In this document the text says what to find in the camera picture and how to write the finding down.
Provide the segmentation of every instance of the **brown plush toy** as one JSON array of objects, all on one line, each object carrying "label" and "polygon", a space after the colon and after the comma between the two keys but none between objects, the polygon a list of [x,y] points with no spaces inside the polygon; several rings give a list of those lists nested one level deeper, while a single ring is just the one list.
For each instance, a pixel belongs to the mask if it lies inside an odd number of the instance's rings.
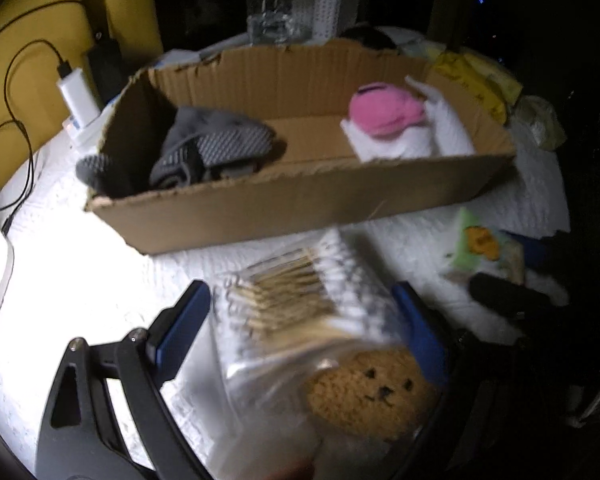
[{"label": "brown plush toy", "polygon": [[406,348],[360,352],[307,383],[315,415],[348,433],[389,441],[413,433],[437,398]]}]

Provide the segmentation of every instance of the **round table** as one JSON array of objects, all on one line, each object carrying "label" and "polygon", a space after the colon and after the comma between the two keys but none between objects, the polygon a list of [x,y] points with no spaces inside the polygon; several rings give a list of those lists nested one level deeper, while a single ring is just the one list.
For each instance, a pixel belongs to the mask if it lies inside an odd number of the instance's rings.
[{"label": "round table", "polygon": [[[469,208],[486,224],[523,235],[568,231],[555,155],[536,148],[524,124],[513,119],[509,129],[518,148],[517,172],[469,202]],[[136,326],[148,326],[191,280],[241,268],[306,235],[142,256],[82,210],[86,188],[74,175],[78,158],[64,132],[39,150],[34,192],[9,232],[15,258],[0,312],[0,434],[32,471],[46,396],[72,338],[83,336],[92,345],[119,340]],[[0,193],[0,204],[19,194],[25,176],[23,165]],[[438,239],[458,207],[350,225],[344,232],[382,279],[410,280],[427,303],[456,325],[483,340],[510,344],[518,335],[513,327],[437,274]],[[174,419],[203,460],[212,440],[192,386],[206,359],[208,353],[191,351],[178,377],[162,389]],[[132,457],[150,465],[120,385],[111,381],[110,386]]]}]

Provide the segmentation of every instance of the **cardboard box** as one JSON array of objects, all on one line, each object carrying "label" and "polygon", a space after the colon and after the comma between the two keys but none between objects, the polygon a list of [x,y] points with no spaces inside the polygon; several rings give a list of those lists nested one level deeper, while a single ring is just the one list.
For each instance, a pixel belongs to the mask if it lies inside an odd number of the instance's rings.
[{"label": "cardboard box", "polygon": [[[404,76],[442,90],[477,155],[361,164],[340,120],[359,86]],[[263,120],[286,152],[252,176],[91,198],[86,209],[141,253],[198,248],[361,222],[463,202],[515,156],[509,134],[464,89],[421,59],[337,41],[227,50],[187,66],[148,69],[123,91],[101,152],[147,182],[176,107],[223,108]]]}]

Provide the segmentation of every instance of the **water bottle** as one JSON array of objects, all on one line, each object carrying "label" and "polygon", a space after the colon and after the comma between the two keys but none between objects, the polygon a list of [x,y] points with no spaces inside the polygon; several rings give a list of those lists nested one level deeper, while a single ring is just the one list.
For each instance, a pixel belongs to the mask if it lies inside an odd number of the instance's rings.
[{"label": "water bottle", "polygon": [[292,0],[247,0],[247,32],[251,44],[288,43],[300,36],[291,15]]}]

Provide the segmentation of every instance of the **pink pouch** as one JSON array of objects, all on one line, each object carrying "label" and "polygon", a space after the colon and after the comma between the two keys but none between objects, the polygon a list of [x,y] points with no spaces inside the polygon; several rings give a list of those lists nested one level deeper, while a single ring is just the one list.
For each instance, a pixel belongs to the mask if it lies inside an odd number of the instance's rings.
[{"label": "pink pouch", "polygon": [[349,102],[349,118],[367,135],[390,136],[425,118],[424,105],[388,83],[361,86]]}]

